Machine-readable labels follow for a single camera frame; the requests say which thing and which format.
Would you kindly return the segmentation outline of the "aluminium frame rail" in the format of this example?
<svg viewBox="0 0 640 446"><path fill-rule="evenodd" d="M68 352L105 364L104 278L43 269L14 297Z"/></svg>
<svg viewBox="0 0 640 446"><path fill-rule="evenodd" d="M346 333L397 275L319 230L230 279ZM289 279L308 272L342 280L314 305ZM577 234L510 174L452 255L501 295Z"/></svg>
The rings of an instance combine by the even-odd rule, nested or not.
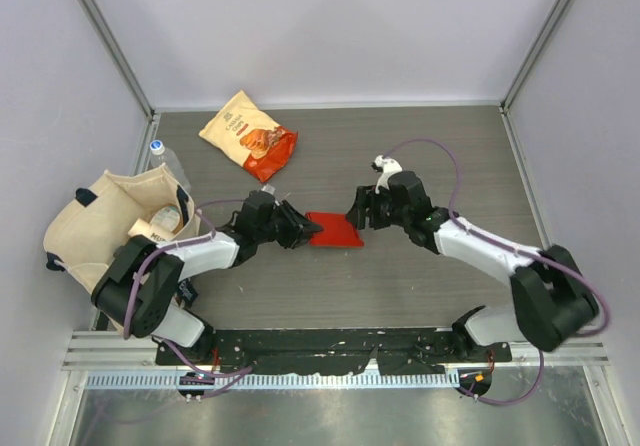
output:
<svg viewBox="0 0 640 446"><path fill-rule="evenodd" d="M249 367L255 374L346 375L369 360L385 374L455 366L535 366L539 354L523 341L474 346L443 328L218 329L190 348L172 351L156 340L124 340L115 331L75 332L63 359L66 370L124 370L181 365L188 359L224 372Z"/></svg>

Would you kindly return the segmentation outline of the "cassava chips bag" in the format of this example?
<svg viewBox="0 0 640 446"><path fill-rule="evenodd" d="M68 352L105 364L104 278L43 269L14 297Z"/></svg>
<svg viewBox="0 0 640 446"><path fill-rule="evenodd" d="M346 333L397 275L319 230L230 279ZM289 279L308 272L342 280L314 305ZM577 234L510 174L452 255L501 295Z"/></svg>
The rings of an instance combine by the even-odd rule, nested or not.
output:
<svg viewBox="0 0 640 446"><path fill-rule="evenodd" d="M199 137L220 149L261 183L289 161L298 134L260 110L244 91L236 93L199 131Z"/></svg>

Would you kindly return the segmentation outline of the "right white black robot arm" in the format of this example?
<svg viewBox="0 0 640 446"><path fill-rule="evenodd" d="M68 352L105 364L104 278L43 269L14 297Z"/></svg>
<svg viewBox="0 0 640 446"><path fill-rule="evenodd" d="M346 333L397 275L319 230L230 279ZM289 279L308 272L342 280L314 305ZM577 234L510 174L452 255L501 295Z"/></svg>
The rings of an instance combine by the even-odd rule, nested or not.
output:
<svg viewBox="0 0 640 446"><path fill-rule="evenodd" d="M412 171L357 187L346 219L358 230L397 226L414 245L459 260L509 289L511 304L480 306L455 322L451 346L462 360L475 360L498 342L526 341L552 352L600 313L567 249L540 250L474 228L457 213L433 205Z"/></svg>

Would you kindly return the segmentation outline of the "beige cylindrical bottle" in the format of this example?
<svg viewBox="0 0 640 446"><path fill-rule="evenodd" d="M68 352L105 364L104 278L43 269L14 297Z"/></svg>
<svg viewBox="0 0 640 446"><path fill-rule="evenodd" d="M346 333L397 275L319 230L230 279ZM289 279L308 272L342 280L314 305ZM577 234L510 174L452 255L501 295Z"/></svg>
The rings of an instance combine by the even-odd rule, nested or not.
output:
<svg viewBox="0 0 640 446"><path fill-rule="evenodd" d="M153 221L147 222L138 219L129 229L128 236L144 236L154 242L169 241L175 237L179 224L173 224L169 221Z"/></svg>

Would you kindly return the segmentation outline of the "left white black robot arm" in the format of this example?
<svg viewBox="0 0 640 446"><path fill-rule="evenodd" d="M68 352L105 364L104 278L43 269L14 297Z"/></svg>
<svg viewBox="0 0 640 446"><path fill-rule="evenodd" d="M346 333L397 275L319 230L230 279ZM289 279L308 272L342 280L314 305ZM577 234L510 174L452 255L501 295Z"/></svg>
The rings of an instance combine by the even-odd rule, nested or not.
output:
<svg viewBox="0 0 640 446"><path fill-rule="evenodd" d="M255 190L227 223L203 235L160 244L142 235L129 239L91 300L123 327L124 337L150 336L178 347L187 362L200 365L211 357L213 341L208 323L175 304L180 284L208 271L240 266L263 244L295 249L322 231L270 190Z"/></svg>

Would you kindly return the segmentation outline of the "beige canvas tote bag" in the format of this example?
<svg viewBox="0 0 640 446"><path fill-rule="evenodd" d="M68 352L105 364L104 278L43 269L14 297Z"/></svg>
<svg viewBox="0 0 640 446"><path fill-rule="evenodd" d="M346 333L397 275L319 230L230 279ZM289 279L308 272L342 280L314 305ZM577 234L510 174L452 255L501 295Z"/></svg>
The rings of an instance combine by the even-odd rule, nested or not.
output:
<svg viewBox="0 0 640 446"><path fill-rule="evenodd" d="M104 172L91 186L76 191L44 236L44 250L91 293L114 260L113 254L129 240L137 220L150 221L165 206L181 214L177 240L198 235L200 218L191 196L161 165L136 176Z"/></svg>

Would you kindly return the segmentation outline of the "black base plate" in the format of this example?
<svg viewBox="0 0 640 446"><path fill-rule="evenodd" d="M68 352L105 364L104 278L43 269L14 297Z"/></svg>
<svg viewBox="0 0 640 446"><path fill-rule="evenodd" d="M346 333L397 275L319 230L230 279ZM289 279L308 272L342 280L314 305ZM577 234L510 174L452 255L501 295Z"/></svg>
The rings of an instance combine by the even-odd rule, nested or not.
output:
<svg viewBox="0 0 640 446"><path fill-rule="evenodd" d="M258 375L344 376L364 372L371 359L383 375L441 373L450 363L489 366L512 360L505 342L477 346L457 331L437 328L382 329L217 329L196 343L172 349L158 344L155 362L181 359L222 373L249 368Z"/></svg>

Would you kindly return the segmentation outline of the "red paper box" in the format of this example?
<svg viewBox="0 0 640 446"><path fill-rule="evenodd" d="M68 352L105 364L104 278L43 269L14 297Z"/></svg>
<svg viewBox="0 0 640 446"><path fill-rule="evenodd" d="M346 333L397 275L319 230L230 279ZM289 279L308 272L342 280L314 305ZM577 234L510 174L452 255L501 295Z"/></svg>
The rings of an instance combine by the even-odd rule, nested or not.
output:
<svg viewBox="0 0 640 446"><path fill-rule="evenodd" d="M323 230L314 233L309 243L315 247L362 248L364 242L358 231L341 213L308 212L306 218Z"/></svg>

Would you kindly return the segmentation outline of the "clear plastic water bottle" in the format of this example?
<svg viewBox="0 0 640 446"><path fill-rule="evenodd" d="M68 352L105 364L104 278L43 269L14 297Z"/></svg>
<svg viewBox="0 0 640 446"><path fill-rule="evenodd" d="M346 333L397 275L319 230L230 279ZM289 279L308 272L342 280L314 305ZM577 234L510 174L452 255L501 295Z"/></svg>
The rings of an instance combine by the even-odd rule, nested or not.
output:
<svg viewBox="0 0 640 446"><path fill-rule="evenodd" d="M176 179L181 187L187 193L190 193L191 184L187 179L185 171L176 153L171 148L166 147L164 143L158 139L155 139L150 143L149 150L150 166L156 168L165 164L169 168L171 175Z"/></svg>

